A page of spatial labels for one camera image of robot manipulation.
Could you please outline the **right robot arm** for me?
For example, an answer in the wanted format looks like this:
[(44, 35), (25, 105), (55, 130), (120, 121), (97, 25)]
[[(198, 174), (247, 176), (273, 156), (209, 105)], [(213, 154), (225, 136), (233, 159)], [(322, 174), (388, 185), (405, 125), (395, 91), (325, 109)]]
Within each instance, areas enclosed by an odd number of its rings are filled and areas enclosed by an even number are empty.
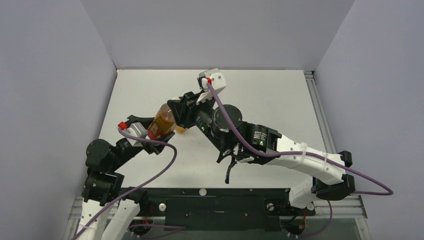
[(352, 165), (350, 152), (316, 150), (275, 129), (243, 121), (233, 105), (216, 105), (213, 97), (202, 102), (203, 96), (188, 92), (167, 105), (179, 127), (197, 127), (219, 150), (218, 162), (230, 155), (231, 167), (240, 163), (279, 166), (311, 176), (282, 199), (287, 213), (294, 214), (318, 199), (340, 201), (356, 190), (354, 177), (347, 173)]

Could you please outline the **orange blue label bottle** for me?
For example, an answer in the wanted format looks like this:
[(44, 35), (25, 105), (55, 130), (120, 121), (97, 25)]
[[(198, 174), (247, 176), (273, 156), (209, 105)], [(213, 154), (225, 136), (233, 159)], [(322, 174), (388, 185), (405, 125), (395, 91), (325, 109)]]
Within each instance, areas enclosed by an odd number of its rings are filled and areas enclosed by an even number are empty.
[(184, 127), (181, 127), (181, 126), (176, 125), (176, 126), (175, 126), (175, 131), (176, 131), (177, 133), (179, 133), (179, 134), (183, 134), (183, 133), (185, 133), (185, 132), (187, 131), (187, 129), (186, 129), (186, 128), (184, 128)]

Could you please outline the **gold red label bottle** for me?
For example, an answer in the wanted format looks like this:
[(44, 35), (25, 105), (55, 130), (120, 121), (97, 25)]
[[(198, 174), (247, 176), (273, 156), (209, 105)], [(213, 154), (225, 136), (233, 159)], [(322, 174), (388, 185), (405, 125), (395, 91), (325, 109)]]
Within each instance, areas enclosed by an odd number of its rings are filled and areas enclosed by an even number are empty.
[(150, 139), (157, 140), (173, 132), (175, 127), (176, 121), (173, 112), (171, 108), (164, 103), (148, 127), (147, 134)]

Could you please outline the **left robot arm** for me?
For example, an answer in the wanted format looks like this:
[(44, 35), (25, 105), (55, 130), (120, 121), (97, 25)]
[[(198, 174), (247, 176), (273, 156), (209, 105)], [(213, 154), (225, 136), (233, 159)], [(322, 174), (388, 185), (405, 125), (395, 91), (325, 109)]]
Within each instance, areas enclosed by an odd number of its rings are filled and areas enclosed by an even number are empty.
[(154, 204), (148, 199), (144, 184), (123, 187), (124, 175), (116, 171), (145, 151), (160, 154), (174, 136), (171, 130), (158, 139), (149, 140), (147, 128), (152, 117), (130, 115), (117, 129), (123, 138), (112, 145), (104, 139), (93, 140), (86, 148), (87, 177), (82, 192), (82, 212), (75, 240), (120, 240), (137, 215), (144, 215), (142, 234), (149, 231)]

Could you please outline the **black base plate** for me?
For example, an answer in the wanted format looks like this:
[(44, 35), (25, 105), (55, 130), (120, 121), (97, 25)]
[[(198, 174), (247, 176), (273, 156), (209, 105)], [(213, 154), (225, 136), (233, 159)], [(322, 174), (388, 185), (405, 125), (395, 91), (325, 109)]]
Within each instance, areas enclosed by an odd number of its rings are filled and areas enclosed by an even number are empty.
[(188, 231), (280, 231), (297, 226), (315, 210), (289, 203), (287, 188), (153, 188), (142, 199), (137, 220), (164, 220)]

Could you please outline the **white bottle cap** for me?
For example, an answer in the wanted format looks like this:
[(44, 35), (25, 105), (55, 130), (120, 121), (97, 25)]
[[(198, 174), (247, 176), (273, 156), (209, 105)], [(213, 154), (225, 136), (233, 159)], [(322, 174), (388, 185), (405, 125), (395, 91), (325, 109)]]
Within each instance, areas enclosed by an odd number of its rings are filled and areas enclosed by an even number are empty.
[(205, 195), (207, 194), (207, 190), (206, 190), (205, 188), (201, 188), (201, 189), (198, 191), (198, 193), (199, 193), (199, 195), (200, 195), (200, 196), (205, 196)]

